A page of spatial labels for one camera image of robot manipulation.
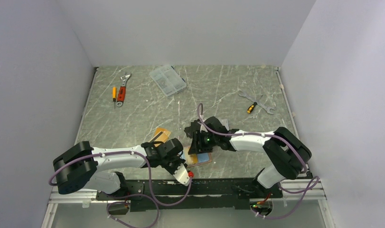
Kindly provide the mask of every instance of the screwdriver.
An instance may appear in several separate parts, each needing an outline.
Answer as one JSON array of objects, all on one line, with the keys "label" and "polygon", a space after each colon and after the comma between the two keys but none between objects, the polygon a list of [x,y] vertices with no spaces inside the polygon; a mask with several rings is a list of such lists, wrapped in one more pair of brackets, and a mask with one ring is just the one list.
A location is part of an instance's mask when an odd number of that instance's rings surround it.
[{"label": "screwdriver", "polygon": [[114,109],[115,109],[115,102],[117,101],[117,87],[113,87],[113,102],[114,102]]},{"label": "screwdriver", "polygon": [[255,106],[257,105],[258,103],[254,102],[254,104],[252,104],[248,109],[247,109],[247,113],[252,113]]}]

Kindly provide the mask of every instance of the glass panel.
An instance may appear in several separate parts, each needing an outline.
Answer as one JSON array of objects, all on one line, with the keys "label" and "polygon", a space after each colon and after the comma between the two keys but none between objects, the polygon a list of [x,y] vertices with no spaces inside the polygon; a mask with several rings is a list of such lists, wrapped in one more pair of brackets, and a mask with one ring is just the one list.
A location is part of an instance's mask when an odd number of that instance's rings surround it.
[{"label": "glass panel", "polygon": [[[280,216],[289,212],[295,202],[288,201],[283,207],[282,201],[273,202],[273,212],[269,216]],[[107,219],[106,204],[91,203],[89,208],[81,204],[59,204],[54,218],[53,228],[124,228],[126,226]],[[148,226],[156,216],[156,211],[129,212],[116,216],[135,227]],[[165,209],[160,211],[156,228],[221,228],[266,227],[266,228],[325,228],[325,223],[317,200],[307,200],[289,217],[281,220],[263,220],[255,218],[248,210],[233,208],[218,209]]]}]

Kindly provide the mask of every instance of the wrench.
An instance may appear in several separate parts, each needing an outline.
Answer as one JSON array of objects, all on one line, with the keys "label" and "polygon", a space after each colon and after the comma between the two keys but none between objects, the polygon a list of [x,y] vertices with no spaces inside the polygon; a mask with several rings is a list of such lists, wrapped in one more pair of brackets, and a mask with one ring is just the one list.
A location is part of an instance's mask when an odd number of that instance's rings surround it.
[{"label": "wrench", "polygon": [[265,111],[271,115],[273,115],[274,113],[271,112],[271,110],[275,110],[274,108],[271,108],[271,107],[268,107],[264,104],[262,104],[261,102],[255,100],[254,98],[252,98],[250,95],[247,94],[247,92],[243,91],[243,90],[239,90],[238,91],[238,95],[239,96],[242,96],[242,97],[245,97],[247,98],[248,100],[252,101],[252,102],[256,102],[261,108],[265,109]]},{"label": "wrench", "polygon": [[122,80],[122,86],[120,87],[120,91],[118,92],[118,98],[117,98],[117,107],[121,107],[122,104],[124,104],[124,100],[125,100],[125,93],[126,93],[126,89],[127,89],[127,81],[128,79],[130,79],[131,77],[131,74],[126,74],[124,76],[121,77],[121,80]]}]

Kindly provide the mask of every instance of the yellow screwdriver handle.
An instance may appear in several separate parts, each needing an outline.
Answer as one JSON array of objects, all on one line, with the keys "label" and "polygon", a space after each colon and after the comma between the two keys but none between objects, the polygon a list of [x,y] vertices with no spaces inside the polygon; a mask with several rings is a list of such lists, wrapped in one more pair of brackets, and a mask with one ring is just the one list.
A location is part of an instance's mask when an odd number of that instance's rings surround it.
[{"label": "yellow screwdriver handle", "polygon": [[117,87],[113,87],[113,101],[117,99]]},{"label": "yellow screwdriver handle", "polygon": [[253,112],[253,110],[254,110],[254,108],[255,108],[255,106],[257,105],[258,103],[256,103],[256,102],[254,102],[254,104],[252,104],[251,106],[249,106],[248,107],[248,109],[247,109],[247,113],[252,113]]}]

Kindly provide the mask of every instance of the cable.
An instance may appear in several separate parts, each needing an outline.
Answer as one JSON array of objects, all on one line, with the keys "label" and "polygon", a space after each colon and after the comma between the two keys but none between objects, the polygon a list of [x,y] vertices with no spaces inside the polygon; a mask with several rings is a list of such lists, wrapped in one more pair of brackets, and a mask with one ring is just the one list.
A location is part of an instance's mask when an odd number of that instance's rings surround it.
[{"label": "cable", "polygon": [[256,204],[263,204],[263,203],[265,203],[269,199],[270,196],[271,196],[271,193],[268,193],[268,195],[266,196],[266,198],[264,200],[259,201]]},{"label": "cable", "polygon": [[288,217],[289,215],[293,214],[293,212],[295,212],[297,210],[297,208],[299,207],[299,205],[303,202],[303,199],[304,199],[304,196],[305,194],[307,193],[307,191],[309,190],[309,186],[311,185],[311,183],[315,181],[315,184],[317,184],[319,182],[319,177],[318,176],[315,176],[313,179],[311,179],[309,182],[308,182],[308,185],[307,187],[305,188],[305,191],[303,193],[303,195],[301,196],[301,198],[299,199],[299,201],[296,203],[296,205],[294,205],[294,208],[291,209],[291,211],[287,212],[286,214],[282,215],[282,216],[278,216],[278,217],[264,217],[263,215],[260,215],[260,214],[257,214],[254,210],[251,209],[251,211],[255,214],[255,216],[260,216],[261,218],[263,219],[271,219],[271,220],[276,220],[276,219],[284,219],[286,217]]},{"label": "cable", "polygon": [[176,156],[173,160],[171,160],[171,161],[169,161],[169,162],[175,162],[175,161],[177,161],[178,159],[181,158],[181,156],[182,156],[183,154],[184,154],[184,151],[181,151],[181,153],[177,154],[177,156]]},{"label": "cable", "polygon": [[[197,106],[197,114],[198,114],[198,118],[199,118],[199,121],[200,121],[200,124],[202,126],[204,126],[206,128],[206,130],[208,130],[209,132],[212,132],[214,134],[217,134],[217,135],[222,135],[222,136],[241,136],[243,135],[242,133],[220,133],[220,132],[216,132],[214,130],[212,130],[211,128],[209,128],[205,122],[203,121],[202,119],[202,114],[203,114],[203,104],[202,103],[199,103],[198,106]],[[291,151],[293,151],[294,155],[296,155],[297,159],[300,161],[301,165],[304,167],[304,171],[302,173],[306,173],[307,172],[307,166],[304,162],[304,160],[300,157],[300,155],[297,153],[297,151],[293,148],[293,146],[288,142],[286,141],[285,139],[283,139],[282,137],[280,136],[277,136],[277,135],[273,135],[273,134],[261,134],[261,133],[257,133],[257,132],[246,132],[244,133],[244,135],[257,135],[257,136],[265,136],[265,137],[272,137],[272,138],[275,138],[275,139],[278,139],[280,141],[282,141],[284,144],[286,144],[288,146],[289,149],[291,149]],[[313,187],[315,187],[315,185],[317,185],[317,183],[319,182],[319,177],[318,176],[315,176],[313,179],[310,180],[310,182],[308,183],[307,187],[303,190],[300,190],[300,191],[296,191],[296,192],[293,192],[293,191],[289,191],[289,190],[286,190],[284,188],[282,188],[279,184],[279,188],[285,192],[288,192],[288,193],[291,193],[291,194],[297,194],[297,193],[302,193],[303,192],[303,195],[301,196],[301,198],[299,199],[299,201],[297,202],[297,204],[294,206],[294,208],[288,212],[287,214],[283,215],[283,216],[279,216],[279,217],[265,217],[265,216],[262,216],[262,215],[259,215],[261,216],[262,218],[264,219],[284,219],[286,217],[288,217],[289,215],[291,215],[296,209],[297,207],[301,204],[301,202],[303,201],[304,199],[304,196],[305,194],[307,193],[308,190],[312,189]]]},{"label": "cable", "polygon": [[[191,190],[192,178],[190,178],[187,192],[185,193],[185,195],[183,196],[183,198],[181,198],[179,201],[177,201],[177,202],[175,202],[175,203],[169,203],[169,204],[167,204],[167,203],[162,203],[162,202],[160,202],[160,201],[156,198],[156,196],[155,196],[154,193],[153,193],[153,187],[152,187],[152,170],[151,170],[151,167],[150,167],[150,163],[149,163],[148,159],[147,159],[145,156],[143,156],[141,153],[138,153],[138,152],[132,152],[132,151],[116,151],[116,152],[107,152],[107,153],[104,153],[104,154],[107,156],[107,155],[131,154],[131,153],[136,154],[136,155],[142,157],[142,158],[145,160],[145,162],[146,162],[146,164],[147,164],[147,166],[148,166],[148,171],[149,171],[149,189],[150,189],[150,193],[152,194],[152,197],[150,197],[150,196],[148,196],[148,195],[145,195],[145,194],[132,194],[132,195],[124,196],[124,197],[116,197],[116,198],[114,198],[114,199],[126,199],[126,198],[129,198],[129,197],[132,197],[132,196],[143,196],[143,197],[146,197],[146,198],[152,200],[153,203],[154,203],[155,206],[156,206],[156,209],[157,209],[157,215],[156,215],[156,218],[155,218],[155,220],[154,220],[154,222],[153,222],[152,224],[150,224],[150,225],[147,226],[147,227],[144,227],[144,228],[151,228],[151,227],[153,227],[153,226],[156,224],[157,220],[159,219],[159,206],[158,206],[158,204],[160,204],[160,205],[162,205],[162,206],[164,206],[164,207],[170,207],[170,206],[175,206],[175,205],[181,203],[182,201],[184,201],[185,198],[188,196],[189,191]],[[89,159],[89,158],[93,158],[93,157],[97,157],[97,156],[102,156],[102,155],[103,155],[103,153],[90,154],[90,155],[83,156],[83,157],[80,157],[80,158],[77,158],[77,159],[75,159],[75,160],[73,160],[73,161],[68,162],[67,164],[65,164],[64,166],[62,166],[61,168],[59,168],[57,171],[54,172],[54,174],[48,179],[48,184],[51,185],[51,186],[56,186],[57,184],[56,184],[56,183],[53,183],[52,180],[53,180],[54,177],[56,177],[56,176],[57,176],[63,169],[67,168],[68,166],[70,166],[70,165],[72,165],[72,164],[74,164],[74,163],[76,163],[76,162],[79,162],[79,161],[83,161],[83,160],[86,160],[86,159]],[[115,218],[114,216],[112,216],[112,215],[110,214],[109,208],[110,208],[113,204],[125,204],[125,202],[114,202],[114,203],[109,204],[109,205],[107,206],[107,215],[108,215],[108,218],[111,218],[111,219],[113,219],[113,220],[115,220],[115,221],[117,221],[117,222],[119,222],[119,223],[121,223],[121,224],[123,224],[123,225],[125,225],[125,226],[127,226],[127,227],[130,227],[130,228],[136,228],[136,227],[133,227],[133,226],[131,226],[131,225],[129,225],[129,224],[127,224],[127,223],[121,221],[120,219]]]},{"label": "cable", "polygon": [[[220,132],[216,132],[214,130],[212,130],[211,128],[209,128],[205,122],[202,120],[202,113],[203,113],[203,109],[204,109],[204,106],[202,103],[199,103],[198,106],[197,106],[197,114],[198,114],[198,118],[199,118],[199,121],[201,122],[200,124],[202,126],[204,126],[208,131],[214,133],[214,134],[217,134],[217,135],[222,135],[222,136],[241,136],[243,135],[242,133],[233,133],[233,134],[225,134],[225,133],[220,133]],[[304,171],[302,173],[306,173],[307,172],[307,166],[304,162],[304,160],[300,157],[299,153],[297,153],[296,149],[288,142],[286,141],[285,139],[283,139],[282,137],[280,136],[277,136],[277,135],[274,135],[274,134],[261,134],[261,133],[257,133],[257,132],[245,132],[244,135],[257,135],[257,136],[265,136],[265,137],[272,137],[272,138],[275,138],[275,139],[278,139],[280,141],[282,141],[284,144],[287,145],[287,147],[289,149],[291,149],[291,151],[294,153],[294,155],[296,155],[297,159],[299,160],[299,162],[301,163],[301,165],[304,167]]]},{"label": "cable", "polygon": [[164,142],[162,142],[162,141],[153,141],[153,142],[151,142],[152,144],[164,144]]},{"label": "cable", "polygon": [[231,186],[231,189],[233,190],[233,187],[235,187],[236,189],[240,190],[240,191],[243,191],[245,193],[254,193],[254,191],[248,191],[248,190],[245,190],[245,189],[242,189],[240,187],[238,187],[237,185],[232,185]]}]

